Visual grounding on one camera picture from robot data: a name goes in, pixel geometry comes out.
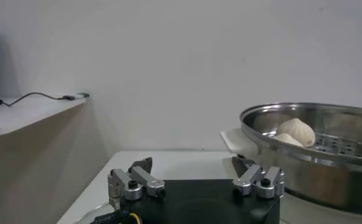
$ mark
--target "wall shelf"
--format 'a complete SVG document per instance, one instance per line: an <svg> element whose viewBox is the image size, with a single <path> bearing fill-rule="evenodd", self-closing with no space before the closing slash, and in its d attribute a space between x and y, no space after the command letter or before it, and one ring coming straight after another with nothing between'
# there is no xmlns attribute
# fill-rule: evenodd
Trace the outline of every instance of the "wall shelf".
<svg viewBox="0 0 362 224"><path fill-rule="evenodd" d="M10 103L14 98L3 99ZM28 97L12 107L0 106L0 135L22 129L55 114L74 108L86 102L86 99L56 101L46 97Z"/></svg>

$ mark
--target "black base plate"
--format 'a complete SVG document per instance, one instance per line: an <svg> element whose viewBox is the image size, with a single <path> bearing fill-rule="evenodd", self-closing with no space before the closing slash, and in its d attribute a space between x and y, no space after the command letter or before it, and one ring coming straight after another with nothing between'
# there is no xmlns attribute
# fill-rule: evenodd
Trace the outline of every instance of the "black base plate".
<svg viewBox="0 0 362 224"><path fill-rule="evenodd" d="M143 197L122 200L124 210L135 212L144 224L279 224L279 197L259 198L234 194L232 180L167 180L163 200Z"/></svg>

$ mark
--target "yellow wire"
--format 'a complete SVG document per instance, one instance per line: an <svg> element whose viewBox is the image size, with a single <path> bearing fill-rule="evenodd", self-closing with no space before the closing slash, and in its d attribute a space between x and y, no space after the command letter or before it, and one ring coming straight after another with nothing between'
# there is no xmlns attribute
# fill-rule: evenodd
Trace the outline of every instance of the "yellow wire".
<svg viewBox="0 0 362 224"><path fill-rule="evenodd" d="M137 214L131 212L130 216L132 216L136 220L136 224L142 224L140 222L140 218L139 218L139 216Z"/></svg>

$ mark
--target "pot rim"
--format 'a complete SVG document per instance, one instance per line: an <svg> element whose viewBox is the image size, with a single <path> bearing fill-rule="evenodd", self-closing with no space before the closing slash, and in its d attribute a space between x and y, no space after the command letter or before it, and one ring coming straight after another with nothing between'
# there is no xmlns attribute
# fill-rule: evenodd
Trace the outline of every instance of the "pot rim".
<svg viewBox="0 0 362 224"><path fill-rule="evenodd" d="M327 166L338 166L338 167L347 167L350 170L357 170L362 172L362 157L349 156L342 154L335 154L329 152L322 152L313 149L308 149L306 147L300 147L286 142L280 142L271 137L264 136L255 129L244 123L244 118L247 115L250 115L256 111L276 109L276 108L325 108L330 110L342 111L346 114L360 115L362 116L362 108L358 107L348 107L341 105L333 104L323 104L323 103L307 103L307 102L284 102L284 103L271 103L254 106L248 109L245 109L240 113L240 122L242 123L242 132L251 138L259 139L263 142L267 142L270 145L275 145L273 150L277 150L279 153L290 155L301 160L306 160L312 163L320 163Z"/></svg>

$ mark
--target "white wall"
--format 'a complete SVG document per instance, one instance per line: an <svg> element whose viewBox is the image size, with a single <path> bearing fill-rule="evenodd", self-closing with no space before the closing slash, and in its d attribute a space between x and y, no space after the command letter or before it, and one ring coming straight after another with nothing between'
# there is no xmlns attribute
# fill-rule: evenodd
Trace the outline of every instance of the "white wall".
<svg viewBox="0 0 362 224"><path fill-rule="evenodd" d="M222 149L218 132L258 103L362 107L362 0L0 0L0 34L0 96L92 94L85 115L61 128L70 138L59 147L80 145L77 169L55 175L64 179L54 207L39 209L43 223L119 148ZM96 141L82 143L90 135ZM52 138L43 147L58 148ZM97 157L87 167L81 155ZM69 182L80 167L91 174ZM27 212L20 223L34 223Z"/></svg>

